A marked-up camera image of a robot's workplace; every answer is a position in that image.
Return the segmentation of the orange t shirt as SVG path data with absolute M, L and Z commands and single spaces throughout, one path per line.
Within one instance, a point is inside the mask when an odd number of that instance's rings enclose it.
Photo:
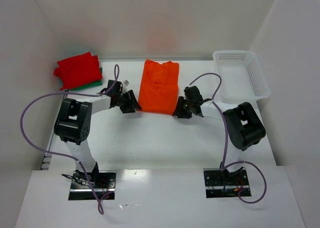
M 179 63 L 172 61 L 145 61 L 138 97 L 142 112 L 173 114 L 179 94 L 179 70 Z

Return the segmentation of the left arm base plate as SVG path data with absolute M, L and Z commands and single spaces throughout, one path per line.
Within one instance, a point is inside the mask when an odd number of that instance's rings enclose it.
M 76 171 L 72 175 L 62 174 L 71 180 L 68 200 L 95 200 L 88 181 Z M 116 188 L 116 171 L 100 171 L 97 181 L 92 182 L 99 199 L 114 200 Z

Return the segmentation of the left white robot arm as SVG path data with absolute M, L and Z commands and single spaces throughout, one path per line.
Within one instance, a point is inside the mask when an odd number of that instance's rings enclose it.
M 124 114 L 142 109 L 133 90 L 127 90 L 125 85 L 125 82 L 108 80 L 107 87 L 97 93 L 97 96 L 82 100 L 63 99 L 54 133 L 76 159 L 74 180 L 85 180 L 88 177 L 92 186 L 96 187 L 101 179 L 98 163 L 88 144 L 92 115 L 114 107 L 119 107 Z

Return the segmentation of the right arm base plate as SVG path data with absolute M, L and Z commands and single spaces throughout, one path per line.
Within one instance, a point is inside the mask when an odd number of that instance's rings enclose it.
M 240 168 L 235 172 L 220 169 L 204 169 L 204 184 L 207 198 L 250 197 L 247 172 Z

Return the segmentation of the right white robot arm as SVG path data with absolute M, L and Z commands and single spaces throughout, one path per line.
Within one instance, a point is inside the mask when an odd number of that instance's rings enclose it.
M 243 168 L 244 152 L 266 136 L 264 126 L 249 102 L 235 105 L 204 99 L 196 86 L 184 89 L 184 96 L 178 98 L 172 115 L 183 119 L 196 115 L 222 120 L 225 145 L 220 169 L 228 176 Z

